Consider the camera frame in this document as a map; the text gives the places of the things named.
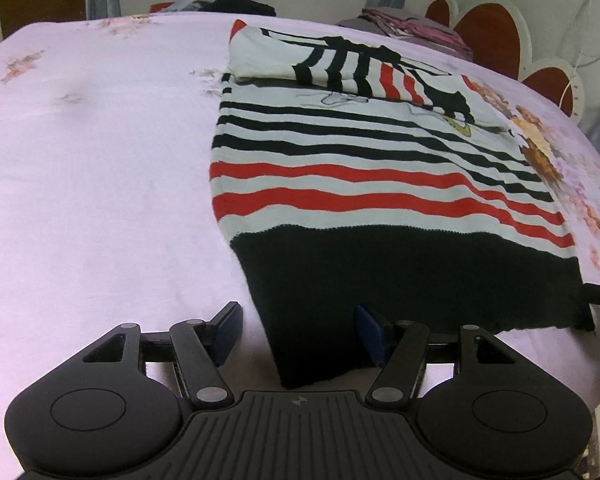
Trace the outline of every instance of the pink bedsheet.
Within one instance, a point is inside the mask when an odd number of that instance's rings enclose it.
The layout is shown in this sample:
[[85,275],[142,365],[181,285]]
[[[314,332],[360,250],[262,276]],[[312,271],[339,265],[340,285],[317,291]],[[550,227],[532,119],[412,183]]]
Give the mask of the pink bedsheet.
[[[42,23],[0,44],[0,480],[21,471],[3,431],[10,400],[119,323],[161,331],[239,301],[244,335],[224,376],[236,392],[278,386],[208,186],[219,77],[235,18],[196,12]],[[537,153],[538,163],[554,180],[584,279],[600,283],[600,158],[554,104],[415,44],[318,23],[245,20],[385,44],[469,75],[530,136],[529,124],[539,121],[549,155]],[[600,402],[600,307],[594,316],[596,333],[547,328],[499,337],[593,408]],[[448,367],[431,370],[427,388],[449,374]],[[312,389],[365,391],[375,373],[356,370]]]

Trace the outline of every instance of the ribbed black surface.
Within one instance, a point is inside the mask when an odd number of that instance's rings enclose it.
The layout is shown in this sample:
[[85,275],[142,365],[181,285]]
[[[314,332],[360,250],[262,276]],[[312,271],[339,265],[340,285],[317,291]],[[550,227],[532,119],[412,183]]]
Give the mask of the ribbed black surface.
[[[405,418],[353,392],[245,392],[194,416],[162,456],[117,480],[469,480],[432,456]],[[36,473],[20,480],[47,480]],[[576,480],[571,472],[555,480]]]

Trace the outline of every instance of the cartoon print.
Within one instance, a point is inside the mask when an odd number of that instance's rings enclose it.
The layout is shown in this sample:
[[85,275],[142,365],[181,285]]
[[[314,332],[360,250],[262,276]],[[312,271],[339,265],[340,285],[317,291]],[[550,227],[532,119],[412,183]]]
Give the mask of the cartoon print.
[[340,92],[320,92],[315,91],[311,94],[296,94],[296,97],[315,97],[316,95],[326,94],[320,99],[320,102],[325,106],[338,108],[339,106],[345,105],[350,102],[354,103],[368,103],[368,97],[360,97],[359,95],[343,94]]
[[525,156],[529,164],[543,177],[548,184],[555,185],[562,179],[562,175],[555,169],[551,159],[536,146],[531,140],[527,139],[528,146],[521,146],[520,151]]
[[452,119],[451,117],[447,117],[444,115],[442,116],[442,118],[457,132],[460,132],[465,137],[471,137],[471,127],[467,123],[464,123],[464,125],[463,125],[463,124],[459,123],[458,121],[456,121],[455,119]]
[[522,105],[516,105],[516,110],[520,113],[520,115],[522,115],[522,118],[527,123],[531,123],[538,130],[540,130],[540,132],[544,133],[544,125],[542,124],[542,121],[540,120],[540,118],[538,116],[531,113],[529,110],[527,110]]
[[525,137],[527,140],[531,140],[534,146],[538,148],[538,150],[540,150],[546,158],[549,158],[553,155],[551,146],[544,138],[541,130],[539,130],[534,123],[529,123],[528,121],[522,120],[519,117],[513,117],[511,121],[513,121],[513,123],[515,123],[515,125],[522,130],[523,137]]
[[497,111],[501,112],[507,119],[511,119],[513,117],[513,113],[509,109],[509,102],[503,97],[502,94],[495,91],[486,83],[478,84],[474,80],[469,79],[467,76],[462,77],[469,88],[478,92],[480,97],[482,97],[491,106],[496,108]]
[[43,52],[44,50],[40,50],[35,54],[29,54],[28,56],[25,56],[21,59],[16,59],[15,61],[7,63],[7,75],[0,79],[0,81],[6,84],[12,79],[20,77],[25,72],[28,72],[32,68],[35,68],[36,64],[34,63],[34,61],[40,59],[40,56],[42,56]]

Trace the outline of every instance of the folded clothes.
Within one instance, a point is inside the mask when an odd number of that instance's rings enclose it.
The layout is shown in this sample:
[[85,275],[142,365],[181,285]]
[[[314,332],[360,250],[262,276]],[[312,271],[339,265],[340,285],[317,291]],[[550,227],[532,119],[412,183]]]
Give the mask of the folded clothes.
[[172,4],[156,4],[152,12],[227,12],[231,14],[259,14],[275,16],[276,9],[255,0],[178,0]]
[[367,364],[359,304],[434,333],[593,329],[564,218],[468,78],[241,20],[229,50],[212,205],[285,388]]
[[386,35],[392,38],[422,38],[457,50],[469,59],[473,56],[471,49],[458,33],[446,27],[435,27],[417,16],[400,18],[379,9],[362,9],[360,17],[375,23]]

